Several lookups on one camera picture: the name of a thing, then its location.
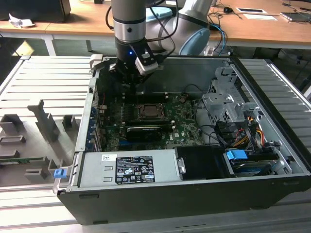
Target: workbench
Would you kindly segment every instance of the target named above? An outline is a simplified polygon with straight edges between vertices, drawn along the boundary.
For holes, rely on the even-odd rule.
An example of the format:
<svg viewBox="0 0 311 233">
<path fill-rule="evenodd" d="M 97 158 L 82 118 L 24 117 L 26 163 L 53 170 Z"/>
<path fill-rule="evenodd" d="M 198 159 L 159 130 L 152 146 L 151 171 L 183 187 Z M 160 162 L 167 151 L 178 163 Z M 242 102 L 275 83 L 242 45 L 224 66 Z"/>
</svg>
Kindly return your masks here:
<svg viewBox="0 0 311 233">
<path fill-rule="evenodd" d="M 274 16 L 277 21 L 247 19 L 244 15 L 223 15 L 220 19 L 222 29 L 227 33 L 229 46 L 284 48 L 284 49 L 311 49 L 311 24 L 289 23 L 280 16 L 280 12 L 294 12 L 293 9 L 283 6 L 281 0 L 222 0 L 222 4 L 230 5 L 236 13 L 236 7 L 264 9 L 268 15 Z M 70 0 L 71 14 L 66 23 L 55 24 L 35 22 L 31 28 L 17 29 L 8 22 L 0 21 L 0 33 L 4 37 L 43 39 L 49 55 L 56 55 L 54 45 L 57 39 L 85 40 L 88 51 L 91 51 L 92 40 L 114 41 L 114 32 L 108 29 L 104 16 L 110 6 L 109 2 L 94 4 L 93 1 Z M 311 8 L 310 3 L 292 1 L 291 5 Z M 211 7 L 210 13 L 223 10 L 223 5 Z M 212 31 L 209 47 L 213 48 L 221 39 L 219 32 Z"/>
<path fill-rule="evenodd" d="M 46 103 L 46 112 L 52 112 L 54 120 L 62 119 L 68 106 L 71 106 L 70 113 L 81 119 L 83 105 L 79 100 L 86 98 L 86 83 L 91 77 L 88 61 L 88 57 L 23 57 L 0 87 L 1 114 L 18 113 L 21 120 L 33 122 L 35 118 L 27 113 L 24 101 L 40 94 Z M 303 128 L 310 127 L 307 119 L 310 104 L 300 102 L 301 94 L 273 64 L 263 60 L 242 59 L 241 62 L 311 150 L 310 130 Z M 263 210 L 81 226 L 53 193 L 52 186 L 52 183 L 43 183 L 0 187 L 0 229 L 10 233 L 307 233 L 311 228 L 311 190 L 290 194 Z"/>
</svg>

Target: floor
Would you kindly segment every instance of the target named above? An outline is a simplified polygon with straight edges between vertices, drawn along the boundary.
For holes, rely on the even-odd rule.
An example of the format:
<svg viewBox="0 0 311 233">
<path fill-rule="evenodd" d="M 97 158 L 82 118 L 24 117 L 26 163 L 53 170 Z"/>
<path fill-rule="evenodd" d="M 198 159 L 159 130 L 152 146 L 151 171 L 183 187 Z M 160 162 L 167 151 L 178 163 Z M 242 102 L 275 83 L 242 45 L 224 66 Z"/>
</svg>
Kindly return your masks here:
<svg viewBox="0 0 311 233">
<path fill-rule="evenodd" d="M 11 68 L 17 62 L 17 56 L 10 56 L 14 51 L 12 48 L 18 49 L 19 45 L 24 42 L 23 39 L 16 38 L 0 38 L 0 82 L 4 80 Z M 32 48 L 32 55 L 47 56 L 48 51 L 43 40 L 27 39 L 29 47 Z M 93 53 L 101 53 L 104 55 L 115 55 L 115 45 L 111 41 L 92 41 L 92 52 L 86 49 L 85 41 L 78 40 L 57 40 L 56 50 L 59 56 L 90 56 Z M 261 49 L 259 53 L 255 53 L 255 48 L 247 47 L 229 47 L 228 50 L 233 52 L 240 58 L 259 58 L 271 59 L 278 69 L 295 85 L 299 86 L 304 78 L 311 74 L 311 62 L 302 70 L 308 60 L 311 59 L 310 50 L 276 50 Z"/>
</svg>

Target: wooden desk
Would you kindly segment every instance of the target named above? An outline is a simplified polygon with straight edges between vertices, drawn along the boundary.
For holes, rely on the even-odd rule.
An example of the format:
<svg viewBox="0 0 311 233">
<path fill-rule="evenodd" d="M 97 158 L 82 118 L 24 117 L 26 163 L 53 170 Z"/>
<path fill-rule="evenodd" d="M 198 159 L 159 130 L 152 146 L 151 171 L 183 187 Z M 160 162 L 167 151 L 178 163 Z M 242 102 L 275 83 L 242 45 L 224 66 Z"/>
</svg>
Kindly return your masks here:
<svg viewBox="0 0 311 233">
<path fill-rule="evenodd" d="M 93 0 L 70 0 L 70 6 L 71 12 L 66 23 L 49 24 L 45 30 L 47 34 L 114 36 L 114 32 L 106 26 L 105 22 L 109 2 L 94 4 Z M 113 24 L 111 12 L 109 23 Z"/>
<path fill-rule="evenodd" d="M 45 33 L 50 23 L 37 22 L 34 27 L 15 28 L 8 21 L 0 21 L 0 33 Z"/>
<path fill-rule="evenodd" d="M 293 9 L 282 6 L 281 0 L 222 0 L 239 13 L 236 7 L 260 8 L 269 15 L 280 12 L 293 12 Z M 94 4 L 90 1 L 70 0 L 71 15 L 66 23 L 38 23 L 36 27 L 17 29 L 8 22 L 0 21 L 0 33 L 6 37 L 41 38 L 45 40 L 50 55 L 56 55 L 54 40 L 86 40 L 87 49 L 91 50 L 91 40 L 114 40 L 114 33 L 105 23 L 105 14 L 110 3 Z M 296 9 L 311 8 L 310 3 L 292 1 Z M 212 7 L 210 12 L 223 12 L 223 6 Z M 247 19 L 244 15 L 223 15 L 220 19 L 222 29 L 227 33 L 227 45 L 248 47 L 269 47 L 287 49 L 311 49 L 311 24 L 288 23 L 283 16 L 274 16 L 277 21 Z M 221 36 L 211 31 L 209 48 L 218 44 Z"/>
<path fill-rule="evenodd" d="M 293 9 L 283 6 L 281 0 L 222 0 L 222 4 L 230 5 L 235 13 L 240 13 L 236 7 L 258 8 L 267 12 L 266 15 L 279 15 L 280 12 L 294 12 Z M 307 2 L 291 2 L 292 7 L 311 8 Z M 224 6 L 212 7 L 210 12 L 223 13 Z M 228 35 L 227 45 L 311 49 L 311 24 L 288 22 L 283 16 L 274 16 L 277 21 L 247 19 L 244 15 L 223 15 L 220 19 L 222 29 Z M 218 19 L 211 16 L 214 23 Z M 219 32 L 211 33 L 212 44 L 220 40 Z"/>
</svg>

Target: paper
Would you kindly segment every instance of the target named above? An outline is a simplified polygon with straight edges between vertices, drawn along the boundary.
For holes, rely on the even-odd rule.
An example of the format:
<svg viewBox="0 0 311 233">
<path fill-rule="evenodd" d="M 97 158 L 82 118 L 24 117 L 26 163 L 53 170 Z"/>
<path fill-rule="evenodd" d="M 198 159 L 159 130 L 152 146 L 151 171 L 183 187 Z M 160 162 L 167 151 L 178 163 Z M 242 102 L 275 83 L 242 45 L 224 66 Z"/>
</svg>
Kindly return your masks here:
<svg viewBox="0 0 311 233">
<path fill-rule="evenodd" d="M 259 19 L 259 20 L 274 20 L 277 21 L 276 18 L 273 16 L 265 16 L 265 15 L 250 15 L 250 14 L 244 14 L 244 16 L 248 19 Z"/>
<path fill-rule="evenodd" d="M 16 28 L 24 28 L 34 26 L 33 22 L 30 19 L 19 19 L 11 16 L 9 14 L 10 19 L 9 22 Z"/>
</svg>

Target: white label sticker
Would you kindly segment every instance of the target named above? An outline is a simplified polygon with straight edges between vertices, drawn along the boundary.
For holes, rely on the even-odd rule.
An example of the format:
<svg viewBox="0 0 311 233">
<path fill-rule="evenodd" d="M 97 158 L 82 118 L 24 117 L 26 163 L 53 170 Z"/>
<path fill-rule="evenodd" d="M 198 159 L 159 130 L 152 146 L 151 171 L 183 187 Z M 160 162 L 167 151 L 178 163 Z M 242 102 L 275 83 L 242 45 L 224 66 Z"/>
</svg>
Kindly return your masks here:
<svg viewBox="0 0 311 233">
<path fill-rule="evenodd" d="M 175 1 L 165 1 L 167 5 L 174 5 L 176 6 L 176 2 Z"/>
<path fill-rule="evenodd" d="M 105 161 L 115 161 L 117 154 L 102 154 L 102 162 Z"/>
</svg>

